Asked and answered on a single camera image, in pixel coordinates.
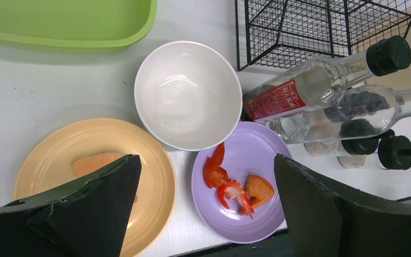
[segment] green tray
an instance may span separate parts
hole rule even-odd
[[[45,51],[100,53],[142,39],[157,0],[0,0],[0,43]]]

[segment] spice jar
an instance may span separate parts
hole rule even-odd
[[[403,135],[382,139],[377,152],[362,156],[338,156],[344,168],[408,170],[411,167],[411,141]]]
[[[305,143],[306,151],[314,156],[354,156],[369,155],[377,150],[379,139],[394,137],[394,131],[388,130],[385,133],[373,138],[349,139],[332,142],[311,142]]]

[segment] red label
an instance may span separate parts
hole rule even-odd
[[[300,111],[296,109],[305,106],[295,87],[295,80],[289,80],[243,103],[246,113],[255,122],[270,122]]]

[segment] white countertop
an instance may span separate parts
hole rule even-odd
[[[12,200],[26,156],[51,132],[95,117],[141,124],[133,81],[142,60],[156,47],[174,40],[197,41],[235,66],[234,14],[234,0],[159,0],[150,33],[113,55],[61,55],[0,46],[0,206]],[[254,68],[238,73],[244,90],[274,75]],[[394,129],[411,139],[411,119],[400,121]],[[411,196],[411,169],[345,170],[334,157],[309,156],[303,145],[290,149],[297,161],[368,193],[388,199]],[[141,256],[174,255],[225,243],[202,223],[193,205],[190,180],[196,153],[167,151],[178,179],[176,205],[166,229]]]

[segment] wire rack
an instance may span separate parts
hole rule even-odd
[[[345,57],[393,35],[406,37],[411,26],[411,0],[235,0],[235,8],[239,71],[254,64],[290,69],[316,55]]]

